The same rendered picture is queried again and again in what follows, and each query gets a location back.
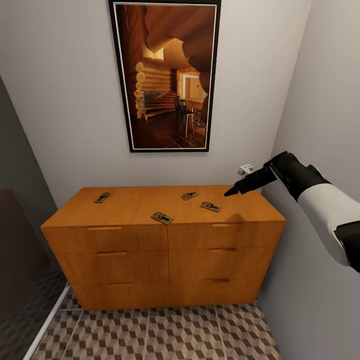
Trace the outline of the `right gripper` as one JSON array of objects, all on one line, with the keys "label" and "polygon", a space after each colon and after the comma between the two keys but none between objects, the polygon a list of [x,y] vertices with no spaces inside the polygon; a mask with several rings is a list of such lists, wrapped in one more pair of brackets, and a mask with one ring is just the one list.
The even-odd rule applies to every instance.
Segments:
[{"label": "right gripper", "polygon": [[257,170],[255,172],[252,172],[248,176],[246,176],[244,179],[239,180],[235,183],[234,187],[232,187],[229,191],[227,191],[224,196],[228,197],[231,195],[237,194],[239,191],[241,194],[245,194],[249,191],[254,191],[258,188],[263,187],[264,183],[260,181],[260,179],[257,176]]}]

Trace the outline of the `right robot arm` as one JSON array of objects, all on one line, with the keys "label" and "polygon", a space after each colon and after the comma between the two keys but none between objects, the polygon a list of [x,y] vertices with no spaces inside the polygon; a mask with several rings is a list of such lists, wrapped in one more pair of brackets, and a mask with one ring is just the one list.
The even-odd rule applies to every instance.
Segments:
[{"label": "right robot arm", "polygon": [[282,152],[252,172],[239,167],[241,180],[224,196],[245,194],[278,179],[314,227],[329,254],[360,274],[360,203],[323,178],[313,165],[305,167],[291,152]]}]

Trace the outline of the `mousetrap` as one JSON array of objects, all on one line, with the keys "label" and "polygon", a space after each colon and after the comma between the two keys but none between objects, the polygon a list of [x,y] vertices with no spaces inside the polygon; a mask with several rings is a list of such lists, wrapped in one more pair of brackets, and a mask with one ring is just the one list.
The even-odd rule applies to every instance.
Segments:
[{"label": "mousetrap", "polygon": [[189,193],[186,193],[186,194],[184,194],[184,195],[182,195],[181,196],[181,198],[183,198],[184,200],[189,200],[189,199],[191,199],[191,198],[193,198],[193,197],[196,197],[196,196],[198,196],[199,194],[197,193],[197,192],[195,192],[195,191],[192,191],[192,192],[189,192]]},{"label": "mousetrap", "polygon": [[97,200],[95,200],[94,203],[101,203],[102,204],[111,195],[112,195],[112,193],[105,192]]},{"label": "mousetrap", "polygon": [[210,211],[213,211],[213,212],[217,212],[217,213],[219,213],[221,208],[222,208],[221,206],[218,206],[218,205],[215,205],[213,203],[206,202],[206,201],[204,201],[200,205],[200,207],[205,208],[205,209],[210,210]]},{"label": "mousetrap", "polygon": [[170,225],[170,223],[174,220],[174,218],[170,217],[170,216],[167,216],[161,212],[156,212],[154,213],[151,218],[159,221],[159,222],[162,222],[164,225]]}]

